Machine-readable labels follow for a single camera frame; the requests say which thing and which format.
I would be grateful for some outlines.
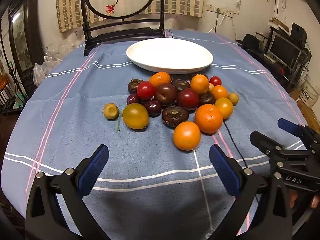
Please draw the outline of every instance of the black wooden frame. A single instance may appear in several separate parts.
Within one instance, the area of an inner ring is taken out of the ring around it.
[[[83,18],[83,32],[85,37],[85,43],[84,43],[84,56],[88,56],[91,49],[97,46],[98,43],[107,42],[107,41],[113,41],[118,39],[125,39],[125,38],[134,38],[139,36],[157,36],[164,38],[164,0],[160,0],[160,17],[157,19],[139,19],[139,20],[128,20],[125,21],[124,19],[132,17],[134,15],[139,14],[143,9],[147,8],[147,6],[152,2],[153,0],[149,0],[148,3],[139,11],[132,13],[130,15],[122,16],[122,17],[110,17],[102,15],[98,12],[97,15],[107,18],[107,19],[120,19],[121,21],[110,23],[110,24],[104,24],[97,27],[90,27],[90,24],[88,22],[87,14],[86,14],[86,8],[85,5],[87,4],[88,8],[93,8],[93,6],[90,4],[89,0],[80,0],[81,2],[81,12],[82,12],[82,18]],[[158,29],[151,29],[151,28],[135,28],[135,29],[127,29],[127,30],[120,30],[120,31],[114,31],[109,33],[103,33],[99,34],[96,37],[92,37],[91,32],[107,27],[117,26],[117,25],[126,25],[126,24],[132,24],[132,23],[144,23],[144,22],[158,22],[159,28]]]
[[[22,71],[14,44],[12,30],[12,17],[22,5],[24,6],[24,31],[26,35],[28,52],[33,66],[35,63],[38,63],[39,65],[43,63],[44,52],[39,33],[38,0],[13,0],[8,11],[10,47],[15,68],[18,71],[23,87],[28,96],[31,96],[36,90],[36,86],[33,83],[33,66]]]

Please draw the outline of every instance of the blue tablecloth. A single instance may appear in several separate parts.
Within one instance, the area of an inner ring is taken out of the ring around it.
[[[215,33],[167,30],[166,36],[207,48],[214,60],[202,73],[219,76],[229,92],[240,95],[226,123],[255,172],[266,174],[269,165],[268,158],[250,144],[254,130],[285,147],[304,148],[298,138],[277,127],[279,118],[306,124],[295,101],[244,50]],[[105,119],[103,106],[112,102],[123,109],[128,82],[148,80],[154,74],[134,65],[125,54],[138,40],[102,44],[88,57],[80,46],[53,69],[12,132],[1,173],[3,192],[25,216],[36,171],[62,173],[105,144],[109,161],[84,202],[111,239],[206,239],[234,201],[210,163],[209,147],[217,143],[240,165],[244,163],[224,125],[212,136],[203,134],[191,153],[174,147],[173,130],[162,124],[161,117],[150,118],[144,132],[135,132],[123,122],[116,132],[116,122]],[[78,232],[63,198],[59,201],[71,230]],[[254,202],[242,232],[255,208]]]

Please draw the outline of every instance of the orange flower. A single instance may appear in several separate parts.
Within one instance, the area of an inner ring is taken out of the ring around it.
[[[106,15],[111,16],[115,12],[115,4],[106,5]]]

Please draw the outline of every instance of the dark wooden window frame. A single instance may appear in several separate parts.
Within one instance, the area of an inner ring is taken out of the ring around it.
[[[22,5],[24,6],[24,31],[26,35],[28,52],[32,63],[32,67],[24,71],[22,71],[18,60],[12,29],[12,17]],[[8,20],[9,40],[14,64],[19,73],[26,93],[28,94],[28,96],[31,96],[36,90],[36,86],[33,83],[33,66],[35,63],[41,65],[44,61],[44,52],[42,48],[38,23],[38,0],[13,0],[13,2],[9,6]]]

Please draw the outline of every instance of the monitor screen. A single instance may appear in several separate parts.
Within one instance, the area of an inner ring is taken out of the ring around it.
[[[295,62],[300,51],[291,43],[276,35],[270,52],[290,67],[292,59]]]

